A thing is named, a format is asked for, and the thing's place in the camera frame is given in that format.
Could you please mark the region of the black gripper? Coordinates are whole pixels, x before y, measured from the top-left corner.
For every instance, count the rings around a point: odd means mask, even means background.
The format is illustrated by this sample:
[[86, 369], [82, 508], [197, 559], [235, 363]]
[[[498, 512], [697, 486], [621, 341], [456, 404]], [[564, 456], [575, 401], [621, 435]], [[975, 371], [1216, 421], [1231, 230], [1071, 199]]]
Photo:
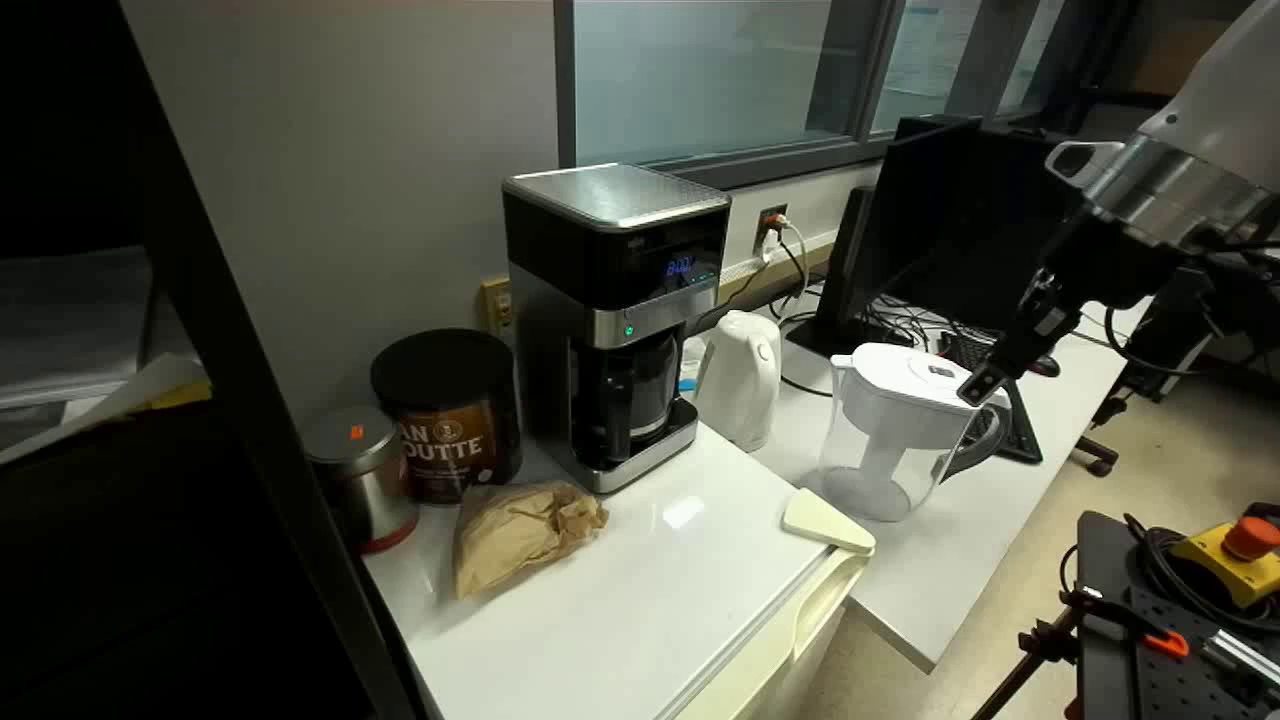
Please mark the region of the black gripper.
[[1007, 335], [954, 390], [960, 401], [981, 404], [998, 383], [1020, 379], [1040, 356], [1054, 350], [1079, 321], [1086, 300], [1133, 307], [1154, 291], [1181, 265], [1177, 247], [1136, 239], [1121, 222], [1075, 213], [1035, 267]]

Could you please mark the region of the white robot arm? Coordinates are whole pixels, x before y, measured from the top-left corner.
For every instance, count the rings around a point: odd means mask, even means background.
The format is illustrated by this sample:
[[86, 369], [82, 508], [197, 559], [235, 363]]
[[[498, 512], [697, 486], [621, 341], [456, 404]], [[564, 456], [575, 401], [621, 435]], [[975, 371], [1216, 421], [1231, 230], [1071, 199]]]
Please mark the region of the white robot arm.
[[1228, 237], [1280, 198], [1280, 0], [1250, 0], [1181, 91], [1126, 141], [1061, 141], [1043, 171], [1079, 198], [991, 354], [960, 383], [981, 404], [1020, 379], [1085, 303], [1133, 307], [1196, 237]]

